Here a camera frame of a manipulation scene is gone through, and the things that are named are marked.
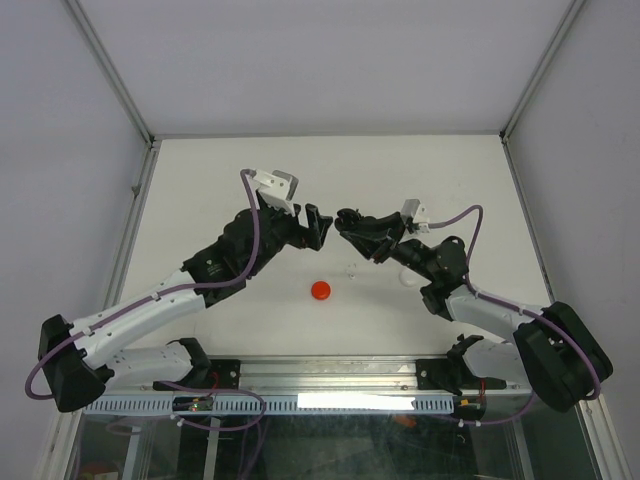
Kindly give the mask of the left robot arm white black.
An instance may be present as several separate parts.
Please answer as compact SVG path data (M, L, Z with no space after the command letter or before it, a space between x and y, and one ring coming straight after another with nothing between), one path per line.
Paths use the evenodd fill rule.
M46 319L34 369L50 389L44 397L70 413L121 387L204 387L211 363L197 339L143 348L134 342L239 293L286 246L320 250L332 224L313 204L286 212L260 202L239 212L213 244L149 291L88 317Z

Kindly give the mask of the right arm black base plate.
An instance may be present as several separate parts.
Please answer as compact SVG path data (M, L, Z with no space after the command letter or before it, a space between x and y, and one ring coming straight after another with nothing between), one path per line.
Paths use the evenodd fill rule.
M480 378L471 373L461 358L437 357L420 358L415 361L416 379L419 390L445 390L461 395L463 390L505 390L504 380Z

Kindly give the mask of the white round charging case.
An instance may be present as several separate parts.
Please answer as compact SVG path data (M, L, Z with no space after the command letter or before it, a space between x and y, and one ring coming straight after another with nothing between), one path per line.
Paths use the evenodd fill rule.
M404 268L399 273L398 279L404 287L413 288L419 283L420 276L410 269Z

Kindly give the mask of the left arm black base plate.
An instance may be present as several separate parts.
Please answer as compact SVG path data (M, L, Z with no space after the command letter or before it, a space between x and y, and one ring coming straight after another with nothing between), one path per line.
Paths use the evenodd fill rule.
M207 365L196 366L189 373L185 385L198 389L239 388L241 361L239 359L214 358Z

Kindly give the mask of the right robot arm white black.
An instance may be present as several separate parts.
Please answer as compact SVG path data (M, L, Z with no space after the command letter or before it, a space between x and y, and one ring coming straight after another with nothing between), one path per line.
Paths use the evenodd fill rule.
M459 395L486 379L511 382L558 412L600 395L613 365L570 305L527 306L481 290L469 278L471 247L456 236L427 246L416 237L420 227L400 212L376 218L341 209L336 221L365 259L394 260L426 279L420 294L431 314L480 329L459 336L445 361L427 371L431 384Z

